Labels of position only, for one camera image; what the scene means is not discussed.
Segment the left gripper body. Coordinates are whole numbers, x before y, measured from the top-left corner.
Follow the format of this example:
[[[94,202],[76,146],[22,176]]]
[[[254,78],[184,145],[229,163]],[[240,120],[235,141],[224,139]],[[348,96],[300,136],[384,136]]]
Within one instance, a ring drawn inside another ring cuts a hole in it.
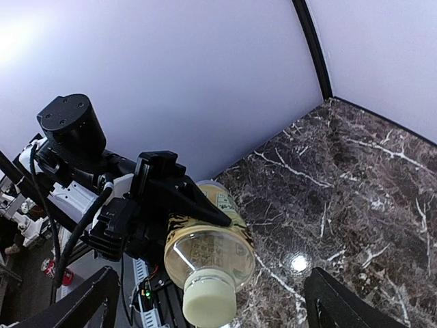
[[[132,180],[121,195],[108,199],[87,233],[87,244],[103,258],[119,261],[126,254],[146,262],[162,262],[168,210],[158,203],[153,180],[182,177],[186,168],[171,151],[142,152],[130,167]]]

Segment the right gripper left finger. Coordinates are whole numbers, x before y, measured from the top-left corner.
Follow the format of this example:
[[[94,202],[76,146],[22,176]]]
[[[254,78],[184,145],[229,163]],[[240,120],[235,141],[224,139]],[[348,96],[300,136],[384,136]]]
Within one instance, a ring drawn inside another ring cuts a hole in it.
[[[114,327],[119,299],[119,276],[102,267],[70,294],[39,314],[20,323],[21,327],[84,327],[103,308],[101,327]]]

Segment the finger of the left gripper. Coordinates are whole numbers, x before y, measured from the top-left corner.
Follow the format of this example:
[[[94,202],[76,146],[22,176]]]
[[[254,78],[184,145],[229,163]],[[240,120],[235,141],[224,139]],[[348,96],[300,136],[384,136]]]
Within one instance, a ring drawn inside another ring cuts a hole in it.
[[[147,194],[167,214],[189,216],[216,226],[229,227],[231,219],[215,206],[189,177],[149,179]]]

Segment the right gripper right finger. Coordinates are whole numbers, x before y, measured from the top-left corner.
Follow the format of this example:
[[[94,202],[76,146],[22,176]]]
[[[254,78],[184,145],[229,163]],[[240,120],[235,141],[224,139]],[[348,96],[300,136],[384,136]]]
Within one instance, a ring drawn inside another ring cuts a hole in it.
[[[304,283],[308,326],[403,327],[404,325],[367,305],[320,267],[311,270]]]

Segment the yellow tea bottle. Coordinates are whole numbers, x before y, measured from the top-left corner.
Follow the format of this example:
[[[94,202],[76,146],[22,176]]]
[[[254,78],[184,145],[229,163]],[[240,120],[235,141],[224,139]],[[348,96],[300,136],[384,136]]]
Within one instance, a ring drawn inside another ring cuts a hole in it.
[[[253,237],[231,193],[220,183],[197,183],[203,194],[221,213],[231,219],[228,227],[199,219],[169,216],[165,244],[165,270],[179,288],[190,275],[202,269],[217,269],[233,279],[236,291],[242,290],[255,271]]]

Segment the pale green bottle cap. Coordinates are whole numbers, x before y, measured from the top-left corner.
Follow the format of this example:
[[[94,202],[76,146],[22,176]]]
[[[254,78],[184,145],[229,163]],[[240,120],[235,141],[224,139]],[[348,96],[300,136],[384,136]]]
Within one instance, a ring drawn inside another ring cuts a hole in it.
[[[218,276],[198,277],[184,288],[182,311],[196,327],[222,327],[236,315],[234,285]]]

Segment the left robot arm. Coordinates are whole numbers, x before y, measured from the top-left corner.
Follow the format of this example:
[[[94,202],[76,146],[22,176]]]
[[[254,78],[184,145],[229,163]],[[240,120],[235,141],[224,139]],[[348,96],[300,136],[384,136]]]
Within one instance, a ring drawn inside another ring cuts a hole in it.
[[[106,181],[113,192],[81,233],[103,258],[123,255],[159,262],[170,215],[229,227],[230,218],[186,175],[170,151],[142,152],[136,161],[107,150],[90,99],[58,96],[37,116],[42,134],[15,158],[18,171],[36,177],[44,194],[83,187],[97,198]]]

